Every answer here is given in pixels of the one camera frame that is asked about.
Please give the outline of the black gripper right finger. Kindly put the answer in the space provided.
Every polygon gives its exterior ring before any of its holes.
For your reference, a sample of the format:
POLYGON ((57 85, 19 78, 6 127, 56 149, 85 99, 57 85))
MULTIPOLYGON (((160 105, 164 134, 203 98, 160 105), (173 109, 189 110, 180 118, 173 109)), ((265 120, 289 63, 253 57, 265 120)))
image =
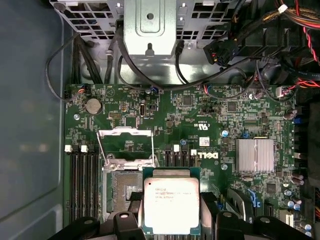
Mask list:
POLYGON ((202 240, 310 240, 311 237, 271 216, 246 222, 229 211, 220 211, 212 192, 200 193, 202 240))

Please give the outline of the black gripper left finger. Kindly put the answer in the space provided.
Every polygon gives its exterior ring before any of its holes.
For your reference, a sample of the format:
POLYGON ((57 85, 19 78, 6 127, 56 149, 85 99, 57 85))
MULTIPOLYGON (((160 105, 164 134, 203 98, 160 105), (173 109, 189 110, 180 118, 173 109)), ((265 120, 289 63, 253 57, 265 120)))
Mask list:
POLYGON ((139 211, 143 193, 134 192, 127 211, 116 213, 101 223, 91 216, 81 217, 50 237, 51 240, 145 240, 139 227, 139 211))

